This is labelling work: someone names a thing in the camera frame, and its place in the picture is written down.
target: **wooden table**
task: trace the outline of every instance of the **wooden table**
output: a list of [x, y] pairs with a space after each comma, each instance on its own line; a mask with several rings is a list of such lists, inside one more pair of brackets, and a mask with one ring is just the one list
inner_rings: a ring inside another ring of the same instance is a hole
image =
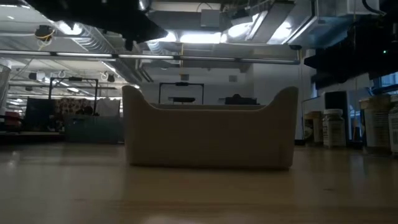
[[398, 223], [398, 162], [297, 148], [288, 171], [128, 167], [123, 146], [0, 153], [1, 223]]

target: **table surface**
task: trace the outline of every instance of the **table surface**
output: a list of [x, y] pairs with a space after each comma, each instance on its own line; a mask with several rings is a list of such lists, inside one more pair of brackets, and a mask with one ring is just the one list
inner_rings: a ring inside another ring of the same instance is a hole
[[285, 171], [124, 161], [123, 146], [7, 146], [0, 150], [1, 222], [398, 222], [398, 162], [391, 158], [296, 148]]

